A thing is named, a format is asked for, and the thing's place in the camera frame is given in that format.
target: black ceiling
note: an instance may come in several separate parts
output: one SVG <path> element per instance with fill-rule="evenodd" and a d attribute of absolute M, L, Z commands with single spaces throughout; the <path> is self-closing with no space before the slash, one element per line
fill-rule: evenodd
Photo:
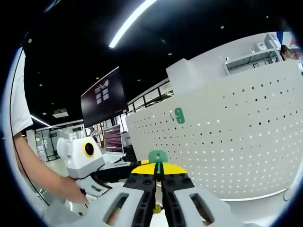
<path fill-rule="evenodd" d="M 25 92 L 32 115 L 50 125 L 82 119 L 81 94 L 96 77 L 116 66 L 123 72 L 130 101 L 165 79 L 165 69 L 181 58 L 189 60 L 242 37 L 277 31 L 282 25 L 266 3 L 256 0 L 158 0 L 116 48 L 108 48 L 142 2 L 62 0 L 32 24 L 23 42 Z M 54 110 L 60 108 L 66 108 L 69 117 L 54 118 Z"/>

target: white sleeve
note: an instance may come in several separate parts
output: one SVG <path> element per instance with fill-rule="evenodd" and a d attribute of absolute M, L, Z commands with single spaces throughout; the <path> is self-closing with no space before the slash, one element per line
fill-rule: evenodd
<path fill-rule="evenodd" d="M 25 99 L 24 64 L 25 54 L 22 51 L 16 68 L 11 94 L 10 118 L 13 135 L 16 135 L 18 132 L 33 124 L 28 110 L 27 100 Z"/>

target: human arm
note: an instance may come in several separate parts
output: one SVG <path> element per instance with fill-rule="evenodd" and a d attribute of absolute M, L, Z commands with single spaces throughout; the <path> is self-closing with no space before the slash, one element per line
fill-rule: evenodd
<path fill-rule="evenodd" d="M 24 173 L 25 171 L 27 173 L 31 181 L 40 185 L 46 191 L 64 197 L 71 202 L 88 203 L 76 181 L 70 177 L 57 174 L 40 161 L 20 132 L 14 136 L 14 142 L 18 167 L 21 172 Z"/>

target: display screen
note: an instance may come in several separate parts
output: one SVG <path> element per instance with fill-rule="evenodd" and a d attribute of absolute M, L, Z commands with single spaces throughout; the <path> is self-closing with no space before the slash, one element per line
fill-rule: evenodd
<path fill-rule="evenodd" d="M 128 108 L 119 68 L 81 96 L 81 108 L 85 128 L 120 115 Z"/>
<path fill-rule="evenodd" d="M 104 129 L 103 133 L 105 151 L 123 153 L 120 125 Z"/>

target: pegboard wall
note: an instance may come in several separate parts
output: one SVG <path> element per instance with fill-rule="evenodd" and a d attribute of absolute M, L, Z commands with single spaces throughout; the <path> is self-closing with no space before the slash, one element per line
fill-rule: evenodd
<path fill-rule="evenodd" d="M 175 118 L 179 108 L 184 115 Z M 289 187 L 303 155 L 303 78 L 295 61 L 241 72 L 126 118 L 138 160 L 162 149 L 195 186 L 226 200 Z"/>

